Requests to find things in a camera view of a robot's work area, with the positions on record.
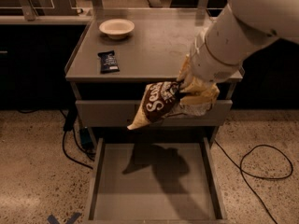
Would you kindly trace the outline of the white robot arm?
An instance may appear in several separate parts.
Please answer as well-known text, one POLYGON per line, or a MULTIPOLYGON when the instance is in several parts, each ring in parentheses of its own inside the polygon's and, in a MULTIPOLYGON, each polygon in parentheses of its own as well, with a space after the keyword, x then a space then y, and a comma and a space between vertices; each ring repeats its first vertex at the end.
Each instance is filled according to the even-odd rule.
POLYGON ((193 40, 178 76, 183 102, 209 99, 239 69, 235 108, 299 104, 299 0, 227 0, 216 20, 193 40))

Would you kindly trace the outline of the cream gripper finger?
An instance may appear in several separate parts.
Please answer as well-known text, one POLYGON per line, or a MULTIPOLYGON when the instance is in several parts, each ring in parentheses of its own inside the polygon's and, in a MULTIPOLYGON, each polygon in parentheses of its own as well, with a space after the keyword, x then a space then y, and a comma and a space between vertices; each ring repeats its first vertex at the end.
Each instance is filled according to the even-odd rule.
POLYGON ((180 99, 182 105, 214 105, 220 93, 216 83, 206 83, 196 77, 180 92, 183 94, 183 97, 180 99))

